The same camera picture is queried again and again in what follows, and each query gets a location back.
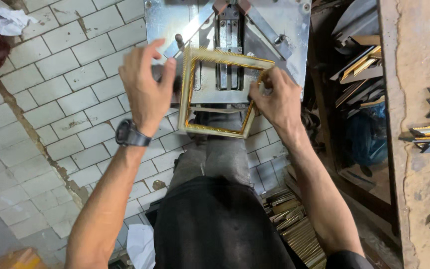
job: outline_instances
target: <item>left hand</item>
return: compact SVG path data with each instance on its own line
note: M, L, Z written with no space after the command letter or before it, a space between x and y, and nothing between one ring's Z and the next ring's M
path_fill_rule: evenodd
M175 59L169 58L165 62L160 83L152 76L152 58L161 58L157 48L164 42L164 39L157 39L145 48L133 49L124 57L124 65L119 67L119 75L132 110L132 120L138 131L148 137L153 137L157 132L172 98Z

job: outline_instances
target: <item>person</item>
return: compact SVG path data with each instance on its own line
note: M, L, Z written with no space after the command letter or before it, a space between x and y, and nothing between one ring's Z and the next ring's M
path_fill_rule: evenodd
M152 137L170 107L176 61L152 78L155 40L135 48L119 68L137 130ZM364 258L354 219L316 156L301 122L301 87L287 73L269 70L273 92L250 97L290 153L302 202L328 260L326 268L372 268ZM241 127L236 114L205 116L214 126ZM66 268L107 268L146 151L121 146L77 218L67 245ZM156 268L302 268L267 217L248 175L243 139L209 136L183 153L158 210L154 227Z

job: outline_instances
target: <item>black shirt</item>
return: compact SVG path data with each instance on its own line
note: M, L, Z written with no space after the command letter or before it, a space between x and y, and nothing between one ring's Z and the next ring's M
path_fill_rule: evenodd
M224 179L198 177L167 193L154 246L155 268L306 268L288 253L252 189ZM326 268L372 268L350 266L359 258L370 266L350 251L331 256Z

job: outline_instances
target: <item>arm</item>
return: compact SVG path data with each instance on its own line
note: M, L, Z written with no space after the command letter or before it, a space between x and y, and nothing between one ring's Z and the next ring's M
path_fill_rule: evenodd
M301 122L302 88L277 67L270 70L269 79L273 84L270 96L261 95L256 83L251 85L250 96L290 152L303 205L323 250L327 255L349 250L364 256L353 216Z
M133 49L119 67L132 119L148 137L157 131L172 97L175 59L165 63L160 83L152 78L152 58L160 59L156 48L163 43L155 40L145 49ZM119 148L75 221L67 245L66 268L107 268L145 150L140 146Z

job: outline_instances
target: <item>forearm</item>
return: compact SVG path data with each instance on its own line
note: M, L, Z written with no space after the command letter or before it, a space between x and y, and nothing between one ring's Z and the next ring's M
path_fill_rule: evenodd
M69 236L66 268L107 268L146 148L120 147Z
M314 152L303 125L282 134L290 151L303 205L326 254L350 250L363 254L351 212Z

